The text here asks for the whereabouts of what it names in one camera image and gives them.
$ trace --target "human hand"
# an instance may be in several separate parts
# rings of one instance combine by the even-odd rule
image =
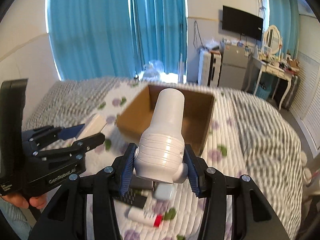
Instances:
[[[19,207],[19,208],[28,208],[29,207],[28,201],[18,192],[11,193],[7,196],[2,196],[1,198],[5,201],[15,205],[16,207]],[[29,202],[30,202],[31,206],[33,206],[37,209],[44,208],[44,206],[47,203],[47,195],[44,194],[40,197],[32,197],[32,198],[30,198]]]

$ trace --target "gray mini fridge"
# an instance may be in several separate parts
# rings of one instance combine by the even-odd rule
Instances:
[[[224,45],[219,87],[241,90],[248,60],[248,49]]]

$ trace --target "blue gripper pad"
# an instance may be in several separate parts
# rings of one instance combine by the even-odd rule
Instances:
[[[84,123],[77,126],[64,128],[61,130],[60,133],[58,133],[58,138],[64,141],[71,139],[78,134],[78,132],[82,129],[82,127],[84,127]]]
[[[188,165],[188,179],[189,179],[192,192],[195,193],[196,196],[198,197],[200,194],[199,176],[198,176],[198,173],[196,172],[196,168],[192,160],[191,154],[193,154],[193,156],[196,158],[191,146],[186,145],[184,148],[183,162]]]
[[[121,163],[119,164],[118,170],[122,170],[120,174],[120,186],[119,186],[119,194],[123,196],[129,189],[132,173],[133,173],[133,160],[134,160],[134,152],[137,149],[137,145],[135,143],[129,143],[125,154],[122,156]]]

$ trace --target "mattress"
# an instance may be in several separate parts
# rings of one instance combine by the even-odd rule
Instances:
[[[110,141],[86,154],[87,170],[82,176],[95,174],[111,165],[124,153],[125,142],[115,126],[117,114],[126,108],[148,84],[127,79],[103,78],[85,82],[58,82],[49,91],[24,129],[48,124],[72,126],[85,122],[93,113],[105,116],[108,125],[102,130]],[[301,160],[300,140],[290,125],[265,101],[241,91],[212,89],[192,84],[170,84],[170,87],[213,93],[216,98],[212,124],[202,158],[208,166],[228,176],[249,174],[263,192],[284,225],[290,239],[294,239],[301,219]],[[52,148],[65,146],[57,142]],[[176,184],[172,201],[157,201],[151,192],[143,191],[145,210],[176,215],[151,228],[129,220],[129,207],[115,200],[120,234],[124,240],[182,240],[197,239],[205,199],[192,193],[186,180]],[[225,239],[231,239],[232,206],[227,197]],[[94,239],[92,224],[92,196],[87,200],[88,239]]]

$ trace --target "red cap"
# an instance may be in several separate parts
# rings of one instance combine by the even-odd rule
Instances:
[[[156,219],[155,219],[155,223],[153,224],[154,227],[158,228],[160,223],[162,221],[162,216],[161,215],[157,215]]]

